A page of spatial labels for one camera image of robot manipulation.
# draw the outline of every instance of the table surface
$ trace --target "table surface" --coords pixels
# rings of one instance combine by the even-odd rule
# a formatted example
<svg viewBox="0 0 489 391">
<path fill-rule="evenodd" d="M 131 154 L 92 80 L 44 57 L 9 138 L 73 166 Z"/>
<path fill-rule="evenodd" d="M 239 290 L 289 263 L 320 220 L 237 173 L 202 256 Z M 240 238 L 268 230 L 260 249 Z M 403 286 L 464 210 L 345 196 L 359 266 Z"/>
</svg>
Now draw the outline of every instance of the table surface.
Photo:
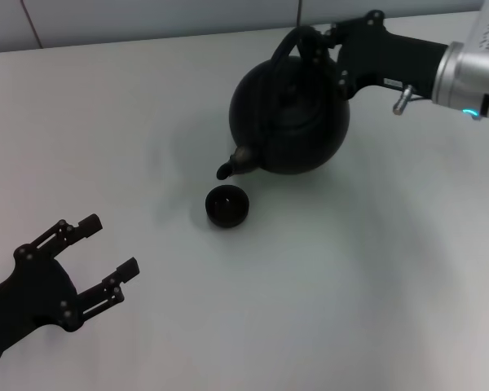
<svg viewBox="0 0 489 391">
<path fill-rule="evenodd" d="M 449 43 L 475 16 L 386 25 Z M 489 121 L 396 117 L 369 87 L 325 166 L 233 178 L 248 219 L 207 222 L 231 95 L 287 32 L 0 54 L 0 282 L 90 213 L 104 230 L 59 258 L 78 291 L 142 271 L 78 332 L 9 349 L 0 391 L 489 391 Z"/>
</svg>

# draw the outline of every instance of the teapot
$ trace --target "teapot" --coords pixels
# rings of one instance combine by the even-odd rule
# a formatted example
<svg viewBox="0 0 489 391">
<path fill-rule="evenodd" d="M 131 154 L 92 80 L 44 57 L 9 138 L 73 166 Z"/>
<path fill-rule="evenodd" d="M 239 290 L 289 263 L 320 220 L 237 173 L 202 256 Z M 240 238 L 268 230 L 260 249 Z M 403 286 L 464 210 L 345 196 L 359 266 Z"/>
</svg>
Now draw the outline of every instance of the teapot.
<svg viewBox="0 0 489 391">
<path fill-rule="evenodd" d="M 300 57 L 290 55 L 295 46 Z M 237 149 L 217 178 L 257 168 L 300 174 L 328 161 L 342 145 L 350 121 L 336 69 L 319 32 L 308 26 L 292 30 L 271 59 L 237 86 L 230 104 Z"/>
</svg>

